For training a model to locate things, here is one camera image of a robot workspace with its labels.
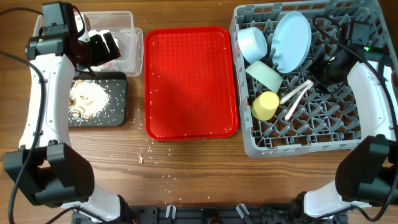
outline gray dish rack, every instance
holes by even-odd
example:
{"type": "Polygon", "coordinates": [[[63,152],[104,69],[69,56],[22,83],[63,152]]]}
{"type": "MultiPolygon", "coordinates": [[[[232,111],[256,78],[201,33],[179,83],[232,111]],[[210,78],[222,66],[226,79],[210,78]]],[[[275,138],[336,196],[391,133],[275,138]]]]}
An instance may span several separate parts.
{"type": "MultiPolygon", "coordinates": [[[[251,104],[262,92],[268,91],[252,76],[245,72],[249,64],[239,51],[237,34],[240,29],[258,27],[266,37],[268,54],[262,61],[276,69],[272,64],[275,52],[271,49],[272,36],[278,22],[290,11],[301,12],[312,27],[312,45],[301,66],[288,74],[278,92],[281,96],[302,84],[308,75],[308,67],[323,54],[332,57],[337,45],[323,40],[312,24],[316,15],[332,16],[340,24],[352,19],[370,23],[370,45],[387,47],[391,53],[395,68],[398,61],[391,38],[387,30],[381,7],[377,0],[315,0],[270,4],[252,4],[238,6],[234,10],[229,33],[233,51],[233,62],[238,88],[239,114],[243,131],[244,149],[250,157],[278,157],[299,155],[308,152],[335,149],[353,149],[361,142],[361,128],[354,95],[350,87],[344,87],[334,95],[322,95],[312,88],[306,92],[292,119],[283,120],[288,106],[298,95],[284,105],[280,105],[274,117],[269,121],[259,121],[251,114],[251,104]]],[[[336,29],[330,22],[323,22],[322,28],[330,35],[336,35],[336,29]]]]}

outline red tray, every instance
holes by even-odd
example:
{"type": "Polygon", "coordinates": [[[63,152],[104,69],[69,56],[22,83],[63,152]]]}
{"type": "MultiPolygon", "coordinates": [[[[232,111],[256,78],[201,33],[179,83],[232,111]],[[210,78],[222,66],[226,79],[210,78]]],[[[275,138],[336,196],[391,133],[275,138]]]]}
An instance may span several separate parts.
{"type": "Polygon", "coordinates": [[[238,128],[228,32],[156,29],[145,37],[145,126],[156,140],[222,138],[238,128]]]}

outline wood surface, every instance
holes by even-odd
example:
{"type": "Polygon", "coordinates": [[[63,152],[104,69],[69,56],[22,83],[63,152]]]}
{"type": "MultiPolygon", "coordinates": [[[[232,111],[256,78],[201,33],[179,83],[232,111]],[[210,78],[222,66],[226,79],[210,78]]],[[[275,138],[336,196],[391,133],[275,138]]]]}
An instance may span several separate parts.
{"type": "MultiPolygon", "coordinates": [[[[110,1],[73,2],[80,11],[131,11],[134,25],[144,34],[163,27],[223,26],[229,28],[233,10],[242,1],[110,1]]],[[[24,6],[42,10],[45,0],[2,0],[0,11],[24,6]]],[[[398,1],[380,0],[393,43],[398,43],[398,1]]],[[[0,49],[25,58],[36,15],[13,12],[0,17],[0,49]]],[[[0,56],[0,165],[6,152],[17,150],[29,104],[30,71],[19,62],[0,56]]],[[[130,205],[214,206],[261,205],[290,202],[304,190],[315,190],[335,178],[348,151],[316,152],[301,156],[251,159],[243,149],[239,129],[228,139],[152,141],[144,124],[144,72],[128,79],[127,121],[120,128],[71,129],[74,150],[93,166],[96,181],[122,195],[130,205]],[[138,164],[137,153],[144,156],[138,164]]],[[[14,183],[0,169],[0,223],[7,223],[9,196],[14,183]]],[[[378,208],[368,209],[374,216],[378,208]]],[[[34,207],[19,192],[16,223],[44,223],[61,209],[34,207]]],[[[397,223],[398,208],[390,207],[379,223],[397,223]]],[[[358,213],[350,223],[367,223],[358,213]]],[[[69,223],[70,214],[57,223],[69,223]]]]}

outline transparent bin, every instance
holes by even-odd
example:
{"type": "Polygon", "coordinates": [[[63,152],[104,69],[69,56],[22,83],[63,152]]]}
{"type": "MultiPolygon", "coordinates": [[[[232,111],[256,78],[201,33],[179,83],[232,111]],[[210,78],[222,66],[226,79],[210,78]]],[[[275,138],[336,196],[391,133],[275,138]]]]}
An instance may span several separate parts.
{"type": "MultiPolygon", "coordinates": [[[[140,28],[134,28],[134,21],[129,11],[109,12],[81,12],[90,21],[91,30],[97,32],[109,30],[113,37],[118,40],[121,56],[99,67],[92,67],[94,71],[101,72],[124,72],[127,76],[138,76],[142,70],[144,42],[143,33],[140,28]]],[[[43,27],[44,17],[38,16],[34,36],[39,34],[43,27]]]]}
{"type": "MultiPolygon", "coordinates": [[[[234,10],[229,33],[236,73],[240,122],[243,131],[244,150],[249,157],[278,157],[335,149],[353,149],[361,142],[360,120],[350,87],[344,87],[334,95],[323,95],[309,89],[300,101],[292,119],[283,120],[289,103],[280,105],[269,121],[259,121],[252,116],[251,103],[268,89],[245,72],[249,64],[244,61],[238,45],[238,32],[248,27],[258,27],[265,35],[269,53],[262,61],[272,67],[271,42],[278,22],[290,11],[301,12],[312,27],[312,45],[304,63],[288,74],[281,74],[284,81],[279,93],[292,91],[302,84],[308,75],[308,67],[324,53],[330,57],[337,50],[336,44],[322,40],[315,30],[312,18],[316,15],[332,16],[343,23],[350,20],[367,22],[371,26],[370,45],[388,49],[398,67],[391,38],[377,0],[314,0],[238,6],[234,10]]],[[[323,20],[322,28],[330,26],[323,20]]]]}

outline white cup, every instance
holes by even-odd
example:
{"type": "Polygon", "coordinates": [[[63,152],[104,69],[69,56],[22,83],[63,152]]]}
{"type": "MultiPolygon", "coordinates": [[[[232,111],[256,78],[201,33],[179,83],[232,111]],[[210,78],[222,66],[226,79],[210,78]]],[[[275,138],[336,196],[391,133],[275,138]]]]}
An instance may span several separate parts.
{"type": "Polygon", "coordinates": [[[243,57],[254,63],[267,55],[267,42],[264,34],[257,27],[239,30],[238,44],[243,57]]]}
{"type": "Polygon", "coordinates": [[[283,78],[277,72],[260,61],[248,66],[246,72],[274,93],[278,92],[283,82],[283,78]]]}

